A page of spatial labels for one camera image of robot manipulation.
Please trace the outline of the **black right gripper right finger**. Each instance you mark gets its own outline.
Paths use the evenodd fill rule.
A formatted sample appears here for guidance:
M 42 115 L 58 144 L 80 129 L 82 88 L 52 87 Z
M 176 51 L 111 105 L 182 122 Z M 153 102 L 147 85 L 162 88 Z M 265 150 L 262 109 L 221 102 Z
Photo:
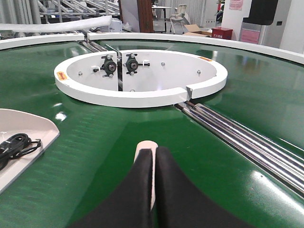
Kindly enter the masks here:
M 202 193 L 181 170 L 170 150 L 158 147 L 155 193 L 161 228 L 249 228 Z

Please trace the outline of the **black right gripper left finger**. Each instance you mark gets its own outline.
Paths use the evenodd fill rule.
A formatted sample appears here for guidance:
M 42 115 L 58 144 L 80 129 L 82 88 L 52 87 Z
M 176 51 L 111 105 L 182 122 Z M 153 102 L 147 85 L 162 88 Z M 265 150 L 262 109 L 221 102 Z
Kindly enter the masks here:
M 151 160 L 147 154 L 137 157 L 117 188 L 71 228 L 151 228 Z

